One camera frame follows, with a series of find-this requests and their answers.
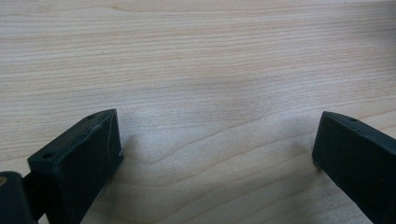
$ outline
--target wooden table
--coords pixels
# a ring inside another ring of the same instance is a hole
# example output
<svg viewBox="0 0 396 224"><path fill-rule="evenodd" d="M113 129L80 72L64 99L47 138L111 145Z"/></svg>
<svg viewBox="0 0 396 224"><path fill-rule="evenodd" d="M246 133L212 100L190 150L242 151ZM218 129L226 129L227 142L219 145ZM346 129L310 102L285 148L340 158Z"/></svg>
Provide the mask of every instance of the wooden table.
<svg viewBox="0 0 396 224"><path fill-rule="evenodd" d="M324 110L396 136L395 41L394 1L1 0L0 170L117 108L83 223L370 223L311 151Z"/></svg>

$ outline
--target wood grain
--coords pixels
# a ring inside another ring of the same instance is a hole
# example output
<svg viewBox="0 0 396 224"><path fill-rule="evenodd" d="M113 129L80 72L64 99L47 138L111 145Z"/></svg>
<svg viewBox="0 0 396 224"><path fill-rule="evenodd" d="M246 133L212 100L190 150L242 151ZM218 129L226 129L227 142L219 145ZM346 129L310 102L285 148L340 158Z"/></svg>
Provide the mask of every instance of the wood grain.
<svg viewBox="0 0 396 224"><path fill-rule="evenodd" d="M0 170L118 109L83 223L370 223L310 153L324 110L396 137L395 2L0 5Z"/></svg>

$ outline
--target black object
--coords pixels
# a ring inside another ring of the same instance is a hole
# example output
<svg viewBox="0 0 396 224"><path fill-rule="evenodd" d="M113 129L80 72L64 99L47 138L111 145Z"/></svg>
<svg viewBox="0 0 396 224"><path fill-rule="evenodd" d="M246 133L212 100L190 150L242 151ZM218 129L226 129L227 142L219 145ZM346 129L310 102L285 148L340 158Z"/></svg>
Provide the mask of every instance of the black object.
<svg viewBox="0 0 396 224"><path fill-rule="evenodd" d="M79 223L123 159L116 109L92 114L28 159L31 173L0 173L0 223Z"/></svg>
<svg viewBox="0 0 396 224"><path fill-rule="evenodd" d="M314 163L374 223L396 223L396 140L347 116L323 112Z"/></svg>

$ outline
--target wooden surface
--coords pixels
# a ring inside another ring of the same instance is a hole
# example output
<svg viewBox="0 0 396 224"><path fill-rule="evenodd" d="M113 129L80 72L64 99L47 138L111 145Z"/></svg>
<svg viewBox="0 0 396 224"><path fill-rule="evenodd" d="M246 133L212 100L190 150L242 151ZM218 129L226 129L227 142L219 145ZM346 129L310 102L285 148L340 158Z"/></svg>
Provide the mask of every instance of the wooden surface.
<svg viewBox="0 0 396 224"><path fill-rule="evenodd" d="M83 223L370 223L310 153L324 110L396 137L395 71L394 1L0 0L0 170L114 107Z"/></svg>

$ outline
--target screw hole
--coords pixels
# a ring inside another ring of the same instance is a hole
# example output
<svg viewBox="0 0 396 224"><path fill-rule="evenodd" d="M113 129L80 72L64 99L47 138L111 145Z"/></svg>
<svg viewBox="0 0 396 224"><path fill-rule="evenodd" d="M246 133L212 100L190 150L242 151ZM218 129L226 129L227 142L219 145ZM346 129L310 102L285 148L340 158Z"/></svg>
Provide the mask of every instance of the screw hole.
<svg viewBox="0 0 396 224"><path fill-rule="evenodd" d="M0 186L4 185L7 182L7 178L5 176L0 176Z"/></svg>
<svg viewBox="0 0 396 224"><path fill-rule="evenodd" d="M55 153L50 152L50 153L44 154L43 158L44 158L44 159L49 159L49 158L51 158L51 157L53 157L53 156L55 156Z"/></svg>

